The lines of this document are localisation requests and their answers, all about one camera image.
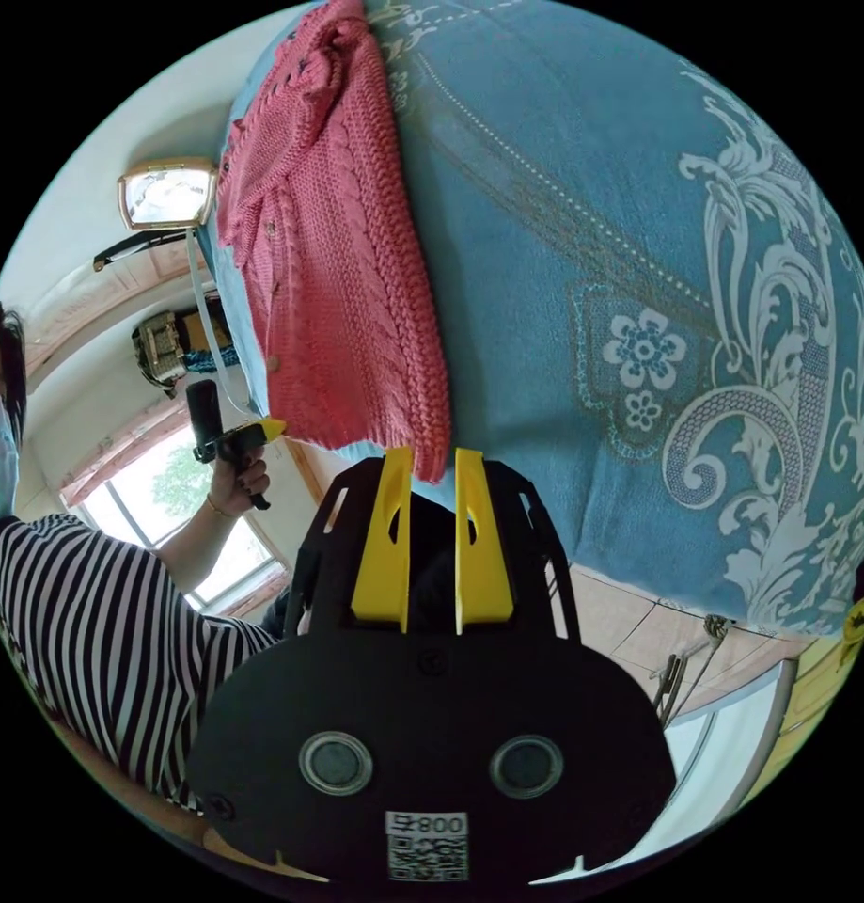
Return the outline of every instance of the blue cloth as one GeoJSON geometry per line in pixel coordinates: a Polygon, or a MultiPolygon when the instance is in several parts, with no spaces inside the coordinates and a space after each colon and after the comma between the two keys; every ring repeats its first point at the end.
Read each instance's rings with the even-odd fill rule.
{"type": "MultiPolygon", "coordinates": [[[[838,631],[864,557],[864,272],[808,172],[703,72],[587,13],[367,12],[454,445],[528,477],[575,562],[692,610],[838,631]]],[[[264,405],[243,282],[207,233],[264,405]]],[[[452,471],[416,491],[452,507],[452,471]]]]}
{"type": "MultiPolygon", "coordinates": [[[[237,352],[234,350],[234,346],[230,345],[228,348],[222,348],[222,362],[226,367],[237,367],[240,365],[241,361],[237,357],[237,352]]],[[[184,355],[184,366],[191,373],[215,373],[217,372],[217,368],[215,366],[215,358],[212,356],[211,351],[189,351],[186,355],[184,355]]]]}

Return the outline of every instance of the label sticker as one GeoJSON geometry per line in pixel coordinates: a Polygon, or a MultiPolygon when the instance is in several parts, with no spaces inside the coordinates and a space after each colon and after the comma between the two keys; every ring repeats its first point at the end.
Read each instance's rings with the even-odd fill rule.
{"type": "Polygon", "coordinates": [[[392,881],[469,881],[465,812],[387,812],[385,833],[392,881]]]}

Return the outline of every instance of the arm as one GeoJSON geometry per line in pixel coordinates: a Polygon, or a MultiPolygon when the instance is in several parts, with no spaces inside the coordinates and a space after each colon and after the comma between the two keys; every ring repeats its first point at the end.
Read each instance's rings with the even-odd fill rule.
{"type": "Polygon", "coordinates": [[[181,593],[191,593],[212,573],[225,542],[241,515],[253,507],[250,497],[269,487],[262,449],[253,452],[240,477],[227,461],[216,461],[212,488],[199,511],[156,556],[181,593]]]}

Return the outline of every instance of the striped shirt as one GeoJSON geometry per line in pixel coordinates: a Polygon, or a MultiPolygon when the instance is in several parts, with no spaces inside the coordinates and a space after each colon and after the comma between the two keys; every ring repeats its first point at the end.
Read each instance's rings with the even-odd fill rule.
{"type": "Polygon", "coordinates": [[[0,521],[0,630],[55,717],[194,812],[185,770],[206,706],[276,642],[195,611],[155,555],[72,515],[0,521]]]}

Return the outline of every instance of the ceiling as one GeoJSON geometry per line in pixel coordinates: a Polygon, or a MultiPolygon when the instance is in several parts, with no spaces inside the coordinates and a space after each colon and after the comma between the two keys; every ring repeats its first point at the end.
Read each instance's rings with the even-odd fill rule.
{"type": "Polygon", "coordinates": [[[127,238],[116,181],[130,166],[159,156],[214,158],[235,95],[262,51],[303,8],[277,12],[206,44],[116,109],[27,218],[0,275],[2,303],[32,319],[60,280],[127,238]]]}

